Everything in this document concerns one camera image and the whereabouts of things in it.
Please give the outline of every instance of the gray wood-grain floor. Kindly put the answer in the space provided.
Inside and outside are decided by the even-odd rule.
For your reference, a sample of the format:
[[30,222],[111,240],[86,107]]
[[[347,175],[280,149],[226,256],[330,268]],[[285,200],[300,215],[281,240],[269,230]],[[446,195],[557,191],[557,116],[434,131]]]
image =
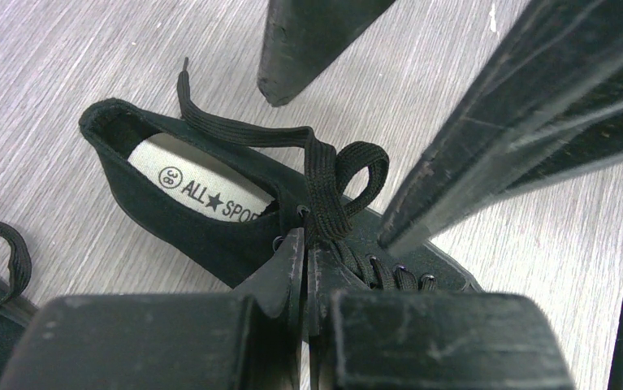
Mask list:
[[[89,104],[117,97],[175,116],[188,55],[193,99],[207,111],[309,124],[338,147],[385,147],[392,172],[373,204],[382,211],[524,5],[400,0],[272,109],[255,88],[265,0],[0,0],[0,219],[30,245],[26,295],[40,305],[73,293],[227,290],[114,203],[77,130]],[[299,150],[266,152],[301,168]],[[578,387],[605,388],[623,285],[623,164],[493,206],[435,242],[484,288],[538,302]],[[6,251],[0,242],[2,276]]]

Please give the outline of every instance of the black shoelace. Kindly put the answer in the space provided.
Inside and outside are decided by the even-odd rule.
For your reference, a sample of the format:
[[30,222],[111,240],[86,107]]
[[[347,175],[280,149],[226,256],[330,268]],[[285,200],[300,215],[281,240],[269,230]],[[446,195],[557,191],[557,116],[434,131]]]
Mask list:
[[10,244],[10,288],[3,297],[0,297],[0,306],[18,297],[31,279],[31,258],[24,238],[12,226],[0,222],[0,237]]
[[[262,128],[233,119],[220,118],[200,110],[190,98],[188,58],[177,81],[177,96],[184,121],[198,132],[236,145],[258,148],[297,147],[305,151],[304,175],[309,190],[310,211],[305,216],[307,245],[326,242],[340,261],[372,288],[407,290],[435,289],[435,278],[419,280],[403,266],[387,269],[375,256],[357,256],[343,241],[352,231],[350,219],[364,210],[380,193],[387,178],[389,159],[378,145],[357,141],[339,153],[319,141],[310,127]],[[354,200],[342,204],[349,181],[368,168],[366,188]]]

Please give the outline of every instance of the white insole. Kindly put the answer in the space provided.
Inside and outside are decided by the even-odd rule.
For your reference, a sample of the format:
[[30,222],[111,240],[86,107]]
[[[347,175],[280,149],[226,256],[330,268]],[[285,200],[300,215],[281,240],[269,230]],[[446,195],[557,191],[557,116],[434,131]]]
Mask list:
[[164,193],[218,221],[256,219],[274,199],[218,159],[169,134],[142,141],[128,161]]

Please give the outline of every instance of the black canvas shoe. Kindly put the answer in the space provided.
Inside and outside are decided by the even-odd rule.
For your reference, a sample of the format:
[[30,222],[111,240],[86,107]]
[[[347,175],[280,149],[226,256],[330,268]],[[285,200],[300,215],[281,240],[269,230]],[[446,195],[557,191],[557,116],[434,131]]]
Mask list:
[[[117,99],[83,113],[81,132],[96,149],[120,207],[227,285],[254,273],[292,228],[328,243],[338,267],[372,288],[480,290],[474,278],[433,245],[396,260],[379,248],[380,217],[366,207],[387,177],[377,145],[354,142],[339,153],[309,127],[261,128],[199,110],[188,73],[178,80],[183,120]],[[302,175],[249,147],[305,150]],[[366,189],[343,191],[363,168]]]

